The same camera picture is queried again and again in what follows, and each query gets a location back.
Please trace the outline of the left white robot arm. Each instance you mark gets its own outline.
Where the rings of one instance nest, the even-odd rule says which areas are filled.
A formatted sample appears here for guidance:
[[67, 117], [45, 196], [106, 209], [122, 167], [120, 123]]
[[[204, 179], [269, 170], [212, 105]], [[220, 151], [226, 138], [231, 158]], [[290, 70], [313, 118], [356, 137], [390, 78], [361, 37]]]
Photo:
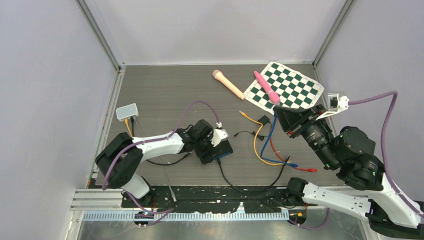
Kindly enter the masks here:
[[141, 207], [148, 207], [154, 197], [150, 185], [136, 173], [141, 162], [190, 152], [195, 152], [201, 161], [208, 162], [217, 157], [219, 145], [228, 136], [221, 123], [214, 128], [204, 119], [193, 126], [151, 137], [130, 137], [122, 132], [95, 159], [104, 175], [102, 189], [123, 189], [132, 194]]

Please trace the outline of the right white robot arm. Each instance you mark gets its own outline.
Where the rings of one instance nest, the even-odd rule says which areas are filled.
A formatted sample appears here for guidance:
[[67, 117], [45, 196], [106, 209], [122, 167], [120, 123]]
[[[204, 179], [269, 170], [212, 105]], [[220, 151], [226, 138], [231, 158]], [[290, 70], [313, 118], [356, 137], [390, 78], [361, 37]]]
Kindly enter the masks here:
[[423, 202], [395, 191], [384, 163], [374, 154], [375, 142], [362, 130], [345, 126], [335, 136], [321, 104], [308, 109], [275, 106], [273, 112], [288, 137], [303, 137], [326, 170], [336, 171], [346, 185], [364, 193], [364, 197], [350, 196], [292, 177], [284, 192], [288, 203], [328, 207], [368, 222], [373, 231], [387, 237], [423, 239]]

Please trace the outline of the black network switch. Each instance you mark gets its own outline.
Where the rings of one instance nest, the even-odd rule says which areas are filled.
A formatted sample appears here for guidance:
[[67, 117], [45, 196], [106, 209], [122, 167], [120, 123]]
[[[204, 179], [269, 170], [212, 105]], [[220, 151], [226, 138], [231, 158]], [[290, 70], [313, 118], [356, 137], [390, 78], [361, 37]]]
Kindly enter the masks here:
[[233, 148], [229, 140], [221, 141], [217, 146], [212, 148], [212, 159], [220, 159], [233, 153]]

